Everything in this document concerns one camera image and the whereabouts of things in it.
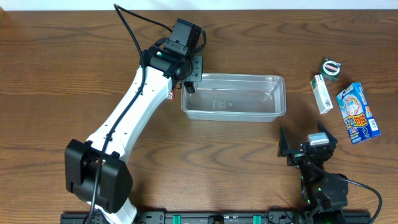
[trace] wood grain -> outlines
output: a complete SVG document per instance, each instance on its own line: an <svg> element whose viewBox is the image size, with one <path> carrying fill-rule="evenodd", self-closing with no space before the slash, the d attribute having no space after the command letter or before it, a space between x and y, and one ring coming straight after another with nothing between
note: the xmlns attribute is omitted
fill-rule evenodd
<svg viewBox="0 0 398 224"><path fill-rule="evenodd" d="M287 112L272 123L189 120L180 93L163 102L129 163L138 207L177 210L299 208L299 171L278 158L279 126L305 141L317 121L339 140L325 167L383 196L376 223L398 214L398 14L396 11L141 11L170 26L206 29L209 73L281 75ZM168 36L128 18L142 49ZM337 108L319 115L309 81L323 57L343 64L335 95L361 82L382 135L352 145ZM58 223L88 204L65 190L63 152L103 123L129 88L138 55L113 11L10 12L0 21L1 223ZM350 186L349 206L375 212L377 198Z"/></svg>

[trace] green strip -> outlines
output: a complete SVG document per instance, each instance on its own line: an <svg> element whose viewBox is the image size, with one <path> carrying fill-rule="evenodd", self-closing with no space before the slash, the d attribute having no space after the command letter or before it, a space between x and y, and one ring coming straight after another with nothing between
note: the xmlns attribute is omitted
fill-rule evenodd
<svg viewBox="0 0 398 224"><path fill-rule="evenodd" d="M254 215L253 216L253 224L261 224L261 216Z"/></svg>
<svg viewBox="0 0 398 224"><path fill-rule="evenodd" d="M181 216L173 215L173 224L181 224Z"/></svg>

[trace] small white box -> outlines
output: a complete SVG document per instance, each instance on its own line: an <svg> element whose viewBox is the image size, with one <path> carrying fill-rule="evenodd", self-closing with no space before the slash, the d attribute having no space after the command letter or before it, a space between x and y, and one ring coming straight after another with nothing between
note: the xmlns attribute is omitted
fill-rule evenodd
<svg viewBox="0 0 398 224"><path fill-rule="evenodd" d="M331 103L328 90L326 89L325 82L323 81L322 75L315 75L310 82L312 91L318 104L319 112L321 114L327 113L333 108Z"/></svg>

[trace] green box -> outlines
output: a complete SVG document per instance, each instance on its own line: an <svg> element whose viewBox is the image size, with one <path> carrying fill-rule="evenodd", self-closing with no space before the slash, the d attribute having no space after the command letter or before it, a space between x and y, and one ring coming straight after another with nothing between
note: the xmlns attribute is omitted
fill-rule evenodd
<svg viewBox="0 0 398 224"><path fill-rule="evenodd" d="M340 72L341 64L328 58L323 60L321 67L319 68L319 73L321 73L324 78L327 78L333 82L337 80Z"/></svg>

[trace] wooden table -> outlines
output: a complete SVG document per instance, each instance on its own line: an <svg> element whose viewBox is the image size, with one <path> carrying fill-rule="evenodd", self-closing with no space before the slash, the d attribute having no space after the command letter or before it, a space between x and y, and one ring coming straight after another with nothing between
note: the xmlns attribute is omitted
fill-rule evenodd
<svg viewBox="0 0 398 224"><path fill-rule="evenodd" d="M168 25L181 17L207 31L208 73L281 75L287 112L272 123L189 120L180 92L163 102L134 146L131 200L139 208L299 208L300 174L277 157L279 126L298 144L317 121L339 140L326 170L383 196L376 223L397 223L397 11L142 11ZM142 49L167 30L128 17ZM343 64L328 82L335 106L320 115L309 81L323 57ZM129 88L138 54L114 11L7 12L0 21L0 222L58 223L89 209L65 189L63 152L84 141ZM361 82L381 136L352 145L335 96ZM351 186L348 208L377 207Z"/></svg>

